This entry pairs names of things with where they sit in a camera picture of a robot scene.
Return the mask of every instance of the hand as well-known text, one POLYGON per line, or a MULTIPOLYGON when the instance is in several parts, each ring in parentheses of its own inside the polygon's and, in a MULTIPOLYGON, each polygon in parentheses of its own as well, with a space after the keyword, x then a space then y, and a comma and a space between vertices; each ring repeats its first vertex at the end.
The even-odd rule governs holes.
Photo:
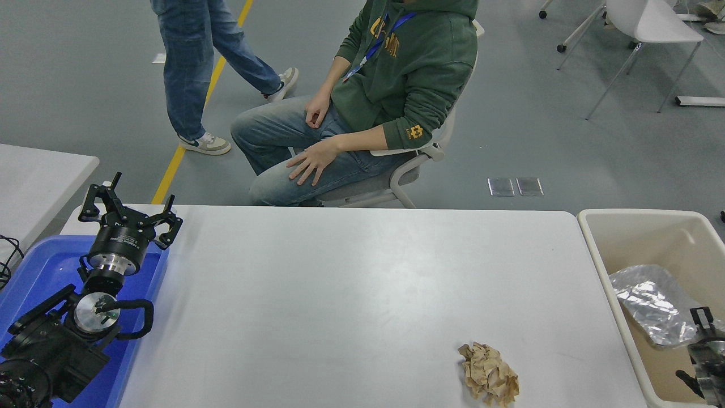
POLYGON ((287 162, 287 167, 299 164, 289 174, 289 179, 294 180, 301 174, 302 176, 297 180, 297 185, 301 186, 314 171, 315 178, 312 180, 312 185, 316 186, 325 167, 332 163, 341 152, 342 150, 334 141, 334 136, 313 144, 287 162))
POLYGON ((304 111, 307 113, 305 123, 313 129, 320 128, 320 124, 327 115, 327 110, 330 108, 330 95, 319 91, 310 101, 304 106, 304 111))

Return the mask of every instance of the beige bin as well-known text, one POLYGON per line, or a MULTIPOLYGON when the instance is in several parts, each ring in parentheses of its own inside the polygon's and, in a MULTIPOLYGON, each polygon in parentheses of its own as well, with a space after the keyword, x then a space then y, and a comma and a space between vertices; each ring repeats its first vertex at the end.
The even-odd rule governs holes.
POLYGON ((690 297, 725 319, 725 245, 713 226, 690 211, 584 210, 577 219, 647 403, 708 407, 675 377, 676 370, 695 376, 687 347, 663 351, 651 346, 644 330, 623 312, 609 275, 633 265, 660 265, 690 297))

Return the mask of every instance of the yellow floor line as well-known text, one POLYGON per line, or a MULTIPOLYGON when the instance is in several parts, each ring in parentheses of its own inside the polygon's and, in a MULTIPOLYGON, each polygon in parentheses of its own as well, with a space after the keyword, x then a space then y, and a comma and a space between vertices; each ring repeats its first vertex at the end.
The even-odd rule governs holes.
MULTIPOLYGON (((241 13, 239 14, 239 26, 241 27, 244 24, 244 21, 247 19, 247 15, 249 14, 249 9, 252 8, 252 3, 254 3, 254 0, 246 0, 246 3, 244 3, 244 7, 241 9, 241 13)), ((217 86, 217 82, 219 81, 219 77, 222 75, 222 71, 224 70, 224 66, 226 65, 226 60, 224 57, 220 57, 217 61, 217 65, 214 67, 214 71, 212 72, 212 80, 209 84, 209 91, 207 91, 207 98, 204 101, 204 106, 207 106, 207 103, 209 102, 209 98, 212 96, 212 92, 214 91, 214 88, 217 86)), ((151 200, 151 204, 162 204, 164 202, 164 199, 166 198, 166 193, 169 191, 169 187, 171 186, 171 182, 174 180, 174 176, 176 175, 176 171, 179 168, 179 165, 181 164, 181 159, 183 159, 183 155, 186 149, 184 149, 181 146, 176 147, 176 152, 174 153, 174 157, 171 158, 171 162, 169 163, 169 166, 166 168, 166 172, 164 173, 163 178, 161 179, 161 183, 159 183, 159 187, 156 189, 156 194, 154 194, 154 198, 151 200)))

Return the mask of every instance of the blue lanyard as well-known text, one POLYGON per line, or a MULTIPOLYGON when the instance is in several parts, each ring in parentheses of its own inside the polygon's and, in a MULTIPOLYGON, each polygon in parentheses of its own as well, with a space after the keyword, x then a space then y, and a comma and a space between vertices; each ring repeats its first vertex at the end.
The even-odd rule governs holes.
MULTIPOLYGON (((396 22, 395 22, 395 24, 393 24, 393 28, 391 28, 390 32, 388 32, 388 36, 389 36, 390 34, 393 34, 393 32, 394 32, 395 30, 397 30, 397 29, 398 29, 398 27, 400 27, 401 25, 405 24, 405 22, 406 22, 406 21, 408 21, 408 20, 410 20, 411 18, 413 18, 413 17, 415 16, 415 14, 416 14, 415 12, 412 12, 412 13, 408 13, 408 14, 404 15, 403 17, 399 18, 399 19, 398 19, 398 21, 396 21, 396 22)), ((387 21, 387 20, 388 20, 388 13, 385 13, 385 17, 383 17, 383 21, 387 21)), ((377 51, 378 51, 378 50, 380 49, 380 45, 382 45, 382 43, 383 43, 383 39, 382 39, 382 38, 380 38, 379 40, 377 40, 377 42, 376 42, 376 43, 375 43, 375 44, 374 44, 374 45, 373 45, 373 46, 372 46, 372 47, 371 47, 371 48, 370 48, 370 49, 368 50, 368 53, 367 53, 367 54, 366 54, 366 55, 365 55, 365 56, 364 56, 364 57, 362 58, 362 60, 360 61, 360 64, 358 64, 358 65, 357 65, 357 67, 355 67, 355 68, 352 68, 352 69, 351 69, 351 70, 350 70, 350 71, 349 71, 349 72, 348 72, 348 73, 347 73, 347 74, 345 75, 345 77, 344 77, 344 78, 342 78, 342 81, 343 81, 343 82, 347 81, 347 79, 348 79, 348 78, 350 78, 350 77, 351 77, 351 76, 353 76, 353 75, 354 75, 354 74, 355 74, 355 73, 356 73, 357 71, 359 71, 359 70, 360 70, 360 69, 361 69, 361 68, 363 67, 363 65, 365 65, 365 63, 366 63, 366 62, 367 62, 368 60, 370 60, 370 58, 372 58, 372 57, 373 57, 373 55, 375 55, 375 53, 376 53, 376 52, 377 52, 377 51)))

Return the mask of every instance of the jeans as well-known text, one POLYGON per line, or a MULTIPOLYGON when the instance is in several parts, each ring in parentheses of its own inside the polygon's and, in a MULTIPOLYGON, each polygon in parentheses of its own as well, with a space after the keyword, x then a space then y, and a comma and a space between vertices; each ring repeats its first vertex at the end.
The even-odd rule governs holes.
POLYGON ((325 168, 316 186, 312 186, 314 172, 298 186, 297 179, 289 179, 295 167, 286 167, 287 160, 292 158, 289 147, 304 149, 351 131, 332 104, 320 127, 310 128, 305 123, 305 105, 309 100, 310 97, 296 97, 256 107, 243 112, 232 123, 232 139, 257 174, 249 189, 252 205, 299 205, 337 187, 377 176, 412 157, 343 152, 325 168))
POLYGON ((254 55, 224 0, 151 0, 166 48, 166 108, 176 133, 204 136, 202 113, 216 48, 229 65, 263 94, 280 86, 277 72, 254 55))

